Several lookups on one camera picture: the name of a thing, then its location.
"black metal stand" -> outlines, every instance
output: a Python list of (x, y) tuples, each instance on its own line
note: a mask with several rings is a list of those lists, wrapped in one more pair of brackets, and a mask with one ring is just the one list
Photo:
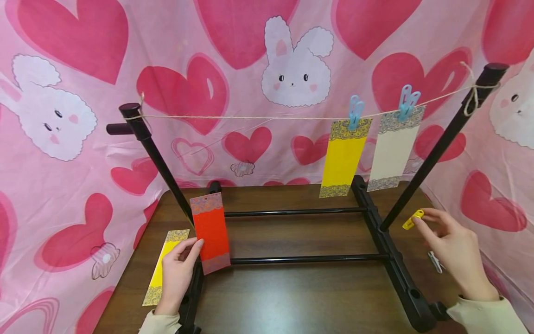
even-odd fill
[[(488, 64), (478, 78), (476, 84), (481, 87), (493, 87), (498, 84), (506, 70), (507, 65)], [(480, 106), (492, 91), (491, 88), (477, 88), (478, 106)], [(317, 213), (341, 213), (341, 212), (360, 212), (364, 215), (365, 222), (371, 233), (371, 237), (376, 245), (378, 253), (376, 254), (353, 254), (353, 255), (328, 255), (312, 257), (281, 257), (281, 258), (242, 258), (231, 259), (232, 265), (258, 265), (273, 263), (311, 263), (311, 262), (333, 262), (333, 261), (382, 261), (386, 267), (387, 273), (399, 299), (404, 307), (408, 320), (413, 328), (424, 333), (437, 324), (437, 321), (448, 320), (446, 307), (441, 302), (433, 304), (427, 303), (421, 291), (419, 291), (413, 282), (410, 273), (404, 265), (402, 255), (395, 248), (395, 244), (389, 235), (389, 226), (399, 215), (406, 203), (421, 185), (422, 181), (438, 162), (447, 147), (452, 143), (458, 132), (465, 125), (469, 116), (464, 115), (464, 107), (469, 101), (472, 92), (470, 91), (464, 99), (462, 107), (451, 121), (436, 146), (425, 160), (419, 171), (414, 176), (412, 182), (399, 197), (397, 203), (393, 206), (384, 221), (378, 214), (377, 207), (366, 191), (367, 184), (361, 176), (356, 175), (352, 181), (351, 189), (358, 202), (358, 207), (348, 208), (329, 208), (329, 209), (304, 209), (304, 210), (285, 210), (285, 211), (250, 211), (250, 212), (226, 212), (226, 217), (248, 217), (248, 216), (265, 216), (265, 215), (295, 215), (295, 214), (317, 214)], [(139, 116), (140, 105), (138, 103), (128, 103), (119, 107), (122, 115), (128, 124), (109, 124), (107, 131), (110, 135), (127, 135), (135, 134), (137, 140), (141, 142), (148, 152), (148, 155), (154, 161), (161, 176), (169, 186), (172, 194), (175, 196), (178, 204), (184, 211), (187, 218), (193, 223), (191, 207), (180, 191), (174, 180), (167, 164), (163, 160), (158, 148), (152, 141), (152, 134), (148, 130), (143, 118), (131, 119)], [(467, 114), (471, 114), (475, 109), (474, 98), (467, 106)], [(209, 192), (221, 191), (219, 182), (213, 182), (210, 185)], [(195, 264), (193, 278), (189, 290), (180, 307), (180, 322), (183, 325), (178, 331), (179, 334), (199, 334), (201, 329), (194, 324), (197, 307), (202, 292), (202, 283), (204, 275), (202, 266), (197, 261)]]

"string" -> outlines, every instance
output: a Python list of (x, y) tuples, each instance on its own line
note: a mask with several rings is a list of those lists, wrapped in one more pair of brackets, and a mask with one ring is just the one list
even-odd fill
[[(461, 61), (460, 62), (463, 66), (465, 66), (467, 68), (467, 70), (469, 71), (469, 77), (471, 78), (472, 82), (476, 82), (475, 81), (475, 75), (473, 73), (473, 70), (469, 67), (469, 65), (467, 65), (465, 62)], [(425, 101), (425, 102), (422, 102), (418, 105), (415, 105), (414, 108), (416, 107), (419, 107), (419, 106), (422, 106), (422, 105), (427, 105), (431, 102), (434, 102), (434, 101), (438, 101), (442, 98), (445, 98), (447, 96), (451, 96), (451, 95), (454, 95), (456, 93), (459, 93), (461, 91), (464, 91), (466, 89), (470, 89), (471, 90), (471, 94), (469, 95), (469, 99), (467, 100), (467, 103), (464, 107), (464, 115), (466, 117), (469, 117), (471, 116), (474, 111), (479, 107), (478, 105), (478, 90), (477, 88), (482, 88), (482, 89), (493, 89), (493, 88), (497, 88), (500, 86), (500, 83), (496, 84), (495, 86), (479, 86), (477, 84), (473, 84), (471, 86), (468, 86), (468, 87), (464, 87), (464, 88), (460, 88), (458, 90), (455, 90), (453, 92), (450, 92), (450, 93), (447, 93), (447, 94), (444, 94), (444, 95), (441, 95), (441, 96), (438, 96), (436, 98), (433, 98), (431, 100), (428, 100), (428, 101)], [(473, 109), (473, 111), (471, 113), (468, 113), (467, 112), (467, 109), (469, 108), (469, 105), (471, 104), (471, 101), (473, 100), (473, 97), (475, 98), (475, 108)], [(141, 104), (143, 103), (144, 101), (144, 98), (145, 98), (145, 93), (142, 92), (141, 93)], [(376, 114), (371, 114), (371, 115), (366, 115), (366, 116), (362, 116), (361, 118), (371, 118), (371, 117), (375, 117), (375, 116), (379, 116), (379, 115), (384, 115), (384, 114), (389, 114), (389, 113), (394, 113), (394, 112), (397, 112), (397, 111), (400, 111), (400, 109), (395, 109), (395, 110), (390, 110), (390, 111), (385, 111), (385, 112), (381, 112), (381, 113), (376, 113)], [(347, 119), (346, 117), (272, 117), (272, 116), (187, 116), (187, 115), (144, 115), (142, 110), (140, 109), (139, 110), (139, 116), (134, 116), (134, 117), (128, 117), (128, 118), (125, 118), (124, 120), (126, 121), (130, 121), (130, 120), (136, 120), (136, 119), (139, 119), (139, 118), (206, 118), (206, 119), (254, 119), (254, 120), (278, 120), (278, 119), (284, 119), (284, 120), (328, 120), (328, 121), (339, 121), (339, 120), (345, 120)]]

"sleeve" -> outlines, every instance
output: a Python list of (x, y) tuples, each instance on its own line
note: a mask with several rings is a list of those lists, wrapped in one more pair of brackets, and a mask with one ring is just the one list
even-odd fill
[(510, 302), (503, 297), (499, 301), (460, 298), (447, 313), (462, 324), (468, 334), (529, 334)]
[(151, 310), (146, 315), (139, 334), (175, 334), (182, 326), (178, 320), (180, 315), (154, 315), (154, 310)]

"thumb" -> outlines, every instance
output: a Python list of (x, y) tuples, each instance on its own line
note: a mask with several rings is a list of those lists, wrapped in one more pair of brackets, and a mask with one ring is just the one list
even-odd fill
[(189, 255), (185, 259), (184, 263), (186, 263), (188, 266), (193, 268), (195, 261), (200, 255), (200, 250), (202, 249), (202, 246), (204, 245), (204, 239), (198, 240), (189, 251)]
[(428, 245), (432, 248), (439, 240), (434, 231), (432, 231), (430, 227), (428, 227), (428, 225), (425, 223), (425, 221), (421, 218), (413, 217), (412, 222), (419, 230), (419, 233), (423, 235), (423, 238), (426, 240)]

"white bunny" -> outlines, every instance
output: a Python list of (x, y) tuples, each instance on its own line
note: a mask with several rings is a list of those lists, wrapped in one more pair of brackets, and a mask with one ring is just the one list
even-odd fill
[(288, 107), (321, 103), (330, 92), (330, 69), (319, 57), (330, 55), (334, 36), (315, 27), (293, 48), (291, 32), (282, 17), (265, 24), (265, 47), (269, 64), (263, 71), (263, 95)]
[(22, 129), (41, 151), (63, 161), (76, 158), (97, 124), (91, 108), (78, 95), (51, 87), (61, 79), (47, 60), (17, 55), (13, 74), (18, 86), (11, 85), (11, 94), (4, 86), (0, 104), (19, 117)]
[(490, 120), (496, 134), (534, 150), (534, 50), (519, 74), (499, 88)]

